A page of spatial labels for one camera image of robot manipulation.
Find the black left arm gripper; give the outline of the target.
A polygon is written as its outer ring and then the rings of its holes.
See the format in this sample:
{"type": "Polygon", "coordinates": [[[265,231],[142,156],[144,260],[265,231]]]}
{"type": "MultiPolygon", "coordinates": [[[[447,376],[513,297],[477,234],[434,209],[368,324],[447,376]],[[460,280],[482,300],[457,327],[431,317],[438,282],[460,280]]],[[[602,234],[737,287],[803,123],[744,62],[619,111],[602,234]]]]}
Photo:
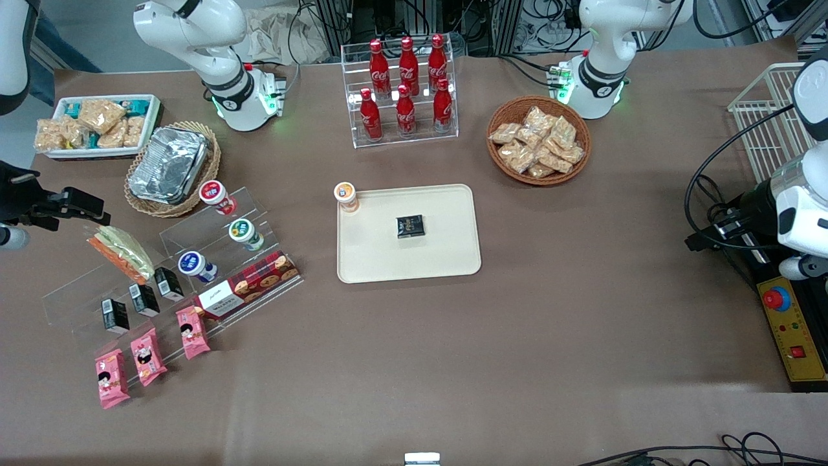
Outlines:
{"type": "Polygon", "coordinates": [[[710,211],[712,229],[689,235],[685,246],[692,252],[704,250],[743,250],[741,236],[752,235],[760,241],[777,242],[776,198],[771,181],[758,183],[737,198],[737,208],[713,208],[710,211]]]}

